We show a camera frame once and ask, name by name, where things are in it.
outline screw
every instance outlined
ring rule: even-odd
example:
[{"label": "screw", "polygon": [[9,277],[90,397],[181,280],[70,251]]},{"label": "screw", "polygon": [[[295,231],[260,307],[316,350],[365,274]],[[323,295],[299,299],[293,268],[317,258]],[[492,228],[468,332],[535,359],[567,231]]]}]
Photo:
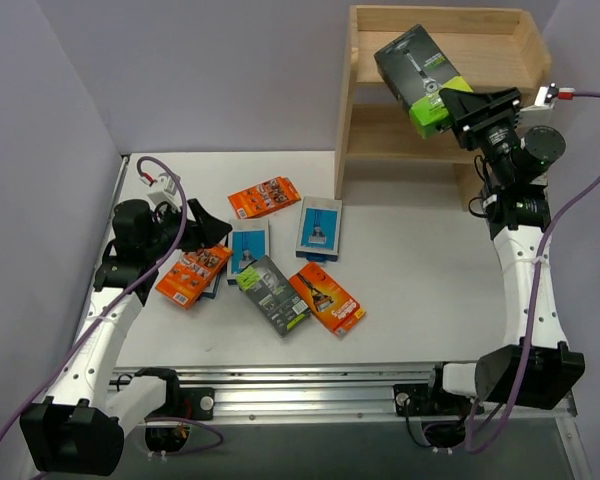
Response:
[{"label": "screw", "polygon": [[213,401],[213,398],[208,397],[208,396],[202,397],[200,399],[200,408],[203,410],[206,410],[208,412],[209,410],[211,410],[213,408],[214,403],[215,402]]},{"label": "screw", "polygon": [[407,403],[408,399],[409,399],[409,395],[407,395],[404,392],[400,392],[398,395],[396,395],[396,405],[398,405],[400,407],[404,407],[404,405]]}]

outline wooden shelf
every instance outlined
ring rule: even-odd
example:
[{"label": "wooden shelf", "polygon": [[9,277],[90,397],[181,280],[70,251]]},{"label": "wooden shelf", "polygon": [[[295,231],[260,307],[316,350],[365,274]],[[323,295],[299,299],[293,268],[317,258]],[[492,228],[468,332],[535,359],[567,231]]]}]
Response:
[{"label": "wooden shelf", "polygon": [[475,153],[461,150],[451,132],[424,140],[398,105],[355,104],[346,156],[470,164]]},{"label": "wooden shelf", "polygon": [[548,80],[551,57],[529,12],[501,8],[354,6],[344,58],[335,196],[347,158],[404,158],[452,163],[463,202],[481,184],[473,158],[452,133],[423,140],[397,105],[354,104],[356,88],[383,86],[374,54],[416,24],[475,91],[517,87],[525,104]]}]

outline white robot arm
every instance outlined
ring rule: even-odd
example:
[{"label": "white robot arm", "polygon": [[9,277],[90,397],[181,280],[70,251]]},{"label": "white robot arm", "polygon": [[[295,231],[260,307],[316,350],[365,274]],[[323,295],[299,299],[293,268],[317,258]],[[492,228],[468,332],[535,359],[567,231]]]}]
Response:
[{"label": "white robot arm", "polygon": [[[151,157],[138,163],[143,160],[166,169]],[[138,171],[148,177],[140,167]],[[115,236],[96,271],[80,347],[43,401],[31,403],[20,415],[20,428],[40,471],[110,475],[135,426],[152,413],[179,416],[182,411],[178,377],[168,369],[141,369],[123,391],[107,398],[122,344],[146,303],[158,266],[176,247],[196,251],[216,245],[231,231],[231,225],[209,215],[197,200],[186,200],[176,181],[167,175],[151,179],[147,195],[154,209],[144,200],[127,200],[114,208]],[[186,201],[184,214],[176,193]],[[185,222],[187,210],[194,221]]]},{"label": "white robot arm", "polygon": [[507,403],[520,364],[527,331],[532,279],[541,263],[530,356],[516,405],[551,409],[584,373],[584,357],[568,348],[560,326],[551,281],[549,242],[538,247],[551,222],[544,174],[564,153],[564,138],[551,127],[535,126],[519,138],[515,128],[548,120],[555,101],[572,95],[555,84],[542,87],[534,105],[520,108],[517,89],[494,94],[442,90],[461,148],[484,153],[480,199],[504,278],[506,328],[501,348],[477,363],[447,363],[441,387],[446,393]]}]

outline blue package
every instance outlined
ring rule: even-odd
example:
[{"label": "blue package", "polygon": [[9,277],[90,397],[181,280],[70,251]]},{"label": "blue package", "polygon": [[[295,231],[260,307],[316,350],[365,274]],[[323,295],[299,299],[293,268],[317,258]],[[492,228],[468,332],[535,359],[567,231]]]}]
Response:
[{"label": "blue package", "polygon": [[227,281],[236,284],[236,277],[245,268],[269,255],[269,220],[255,218],[231,220],[229,248],[233,254],[227,263]]},{"label": "blue package", "polygon": [[213,280],[213,282],[211,282],[209,286],[204,289],[200,295],[201,297],[211,299],[216,298],[216,295],[218,295],[218,288],[220,286],[220,273],[221,272],[218,272],[218,275],[216,275],[216,278]]},{"label": "blue package", "polygon": [[305,197],[302,202],[296,256],[324,262],[338,259],[342,201]]}]

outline white table surface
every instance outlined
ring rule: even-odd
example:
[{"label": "white table surface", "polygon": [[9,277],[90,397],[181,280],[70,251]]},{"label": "white table surface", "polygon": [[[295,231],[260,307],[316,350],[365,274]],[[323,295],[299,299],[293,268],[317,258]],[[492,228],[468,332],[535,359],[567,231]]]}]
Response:
[{"label": "white table surface", "polygon": [[[133,155],[120,200],[144,197]],[[227,195],[288,176],[301,195],[333,196],[333,152],[162,153],[188,198],[235,218]],[[158,174],[158,167],[147,171]],[[367,310],[344,338],[316,319],[280,339],[223,278],[214,300],[186,311],[154,291],[131,327],[119,367],[302,366],[476,360],[499,347],[504,293],[485,223],[460,209],[451,169],[401,162],[347,165],[340,258],[326,269]],[[301,202],[269,215],[271,257],[287,275]],[[161,276],[177,255],[161,270]]]}]

